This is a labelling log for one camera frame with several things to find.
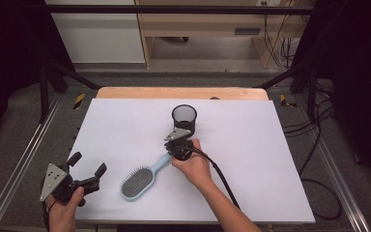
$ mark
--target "hairbrush handle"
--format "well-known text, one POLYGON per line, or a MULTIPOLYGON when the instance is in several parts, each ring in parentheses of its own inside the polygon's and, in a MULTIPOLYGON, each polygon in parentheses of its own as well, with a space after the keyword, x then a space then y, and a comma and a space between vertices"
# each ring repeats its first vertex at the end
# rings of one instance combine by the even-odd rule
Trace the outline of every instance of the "hairbrush handle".
POLYGON ((162 158, 160 158, 160 160, 155 165, 150 167, 150 169, 154 174, 156 174, 161 169, 161 167, 167 164, 167 162, 169 162, 170 160, 171 160, 170 154, 166 153, 162 158))

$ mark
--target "gray floor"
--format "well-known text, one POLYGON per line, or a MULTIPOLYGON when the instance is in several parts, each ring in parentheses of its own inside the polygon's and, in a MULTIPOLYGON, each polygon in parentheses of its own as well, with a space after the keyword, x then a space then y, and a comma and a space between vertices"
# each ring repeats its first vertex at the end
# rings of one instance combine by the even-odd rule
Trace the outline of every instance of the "gray floor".
MULTIPOLYGON (((100 85, 108 86, 252 87, 282 72, 280 68, 261 69, 257 59, 258 55, 251 49, 250 40, 190 38, 189 43, 184 44, 178 42, 177 39, 163 38, 157 41, 156 46, 154 61, 149 70, 138 67, 136 69, 121 69, 119 72, 85 70, 82 74, 100 85), (225 44, 231 45, 222 49, 225 44), (183 50, 185 46, 188 46, 189 49, 195 49, 196 52, 185 52, 183 50)), ((71 79, 67 78, 67 81, 70 85, 68 93, 62 95, 59 109, 0 221, 1 227, 43 227, 42 209, 38 200, 42 175, 49 162, 61 163, 67 159, 74 142, 73 138, 78 134, 78 128, 90 104, 90 98, 96 95, 96 91, 87 89, 71 79), (79 109, 72 109, 74 101, 80 93, 85 93, 86 98, 79 109)), ((298 107, 283 106, 279 102, 280 94, 284 94, 288 102, 296 102, 301 97, 291 95, 289 89, 286 88, 288 85, 289 80, 268 91, 270 99, 274 101, 282 126, 297 125, 305 120, 298 107)), ((29 139, 38 126, 39 100, 38 85, 22 89, 9 99, 8 111, 0 123, 0 192, 11 177, 29 139)), ((371 170, 368 166, 354 162, 353 149, 334 118, 328 118, 323 122, 322 132, 324 140, 371 230, 371 170)), ((287 137, 287 141, 296 166, 300 168, 313 145, 314 138, 311 133, 306 133, 301 136, 287 137)), ((321 152, 317 150, 302 177, 318 180, 332 188, 332 182, 320 156, 321 152)), ((311 207, 316 213, 327 216, 335 214, 337 205, 328 192, 308 183, 304 184, 304 187, 309 196, 311 207)), ((93 229, 94 225, 79 224, 79 227, 93 229)), ((100 228, 113 227, 115 226, 103 225, 100 228)), ((267 225, 261 225, 261 227, 264 231, 268 230, 267 225)), ((354 231, 346 212, 343 212, 341 217, 336 220, 324 220, 317 217, 315 224, 274 225, 273 227, 273 231, 354 231)), ((128 230, 208 231, 209 228, 190 226, 183 227, 183 229, 154 228, 153 226, 119 227, 119 231, 128 230)))

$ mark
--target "table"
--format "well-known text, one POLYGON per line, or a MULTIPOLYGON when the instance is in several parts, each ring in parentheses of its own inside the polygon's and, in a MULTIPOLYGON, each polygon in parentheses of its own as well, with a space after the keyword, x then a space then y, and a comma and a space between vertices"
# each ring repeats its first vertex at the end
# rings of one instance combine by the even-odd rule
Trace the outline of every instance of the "table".
MULTIPOLYGON (((108 170, 100 191, 87 195, 86 205, 78 209, 78 221, 217 223, 198 190, 171 165, 157 173, 154 185, 138 200, 127 202, 119 192, 131 171, 151 166, 165 154, 163 139, 173 127, 171 110, 180 103, 197 109, 194 137, 221 168, 249 218, 257 223, 315 222, 264 90, 146 87, 106 87, 92 101, 71 150, 83 158, 71 174, 87 178, 102 162, 108 170), (211 97, 221 100, 208 100, 211 97)), ((213 168, 212 172, 226 193, 213 168)))

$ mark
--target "wooden edge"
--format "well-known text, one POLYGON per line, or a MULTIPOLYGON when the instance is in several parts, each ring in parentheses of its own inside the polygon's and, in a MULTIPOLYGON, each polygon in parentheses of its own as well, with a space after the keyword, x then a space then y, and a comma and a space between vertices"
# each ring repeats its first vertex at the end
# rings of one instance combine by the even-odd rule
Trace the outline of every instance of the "wooden edge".
POLYGON ((211 99, 267 101, 264 89, 191 87, 103 87, 98 99, 211 99))

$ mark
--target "hand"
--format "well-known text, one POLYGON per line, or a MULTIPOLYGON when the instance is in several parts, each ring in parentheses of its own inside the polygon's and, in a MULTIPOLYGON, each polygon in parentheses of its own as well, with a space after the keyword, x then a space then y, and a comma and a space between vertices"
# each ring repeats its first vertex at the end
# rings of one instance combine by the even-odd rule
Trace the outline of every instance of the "hand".
MULTIPOLYGON (((198 139, 192 139, 191 141, 195 148, 201 150, 198 139)), ((210 172, 210 162, 197 153, 192 153, 186 161, 172 158, 172 164, 180 169, 185 174, 185 177, 198 189, 213 182, 210 172)))
POLYGON ((79 202, 83 199, 83 195, 84 188, 77 188, 66 206, 56 202, 55 197, 51 194, 47 197, 46 208, 53 204, 49 211, 50 232, 73 232, 75 230, 74 215, 79 202))

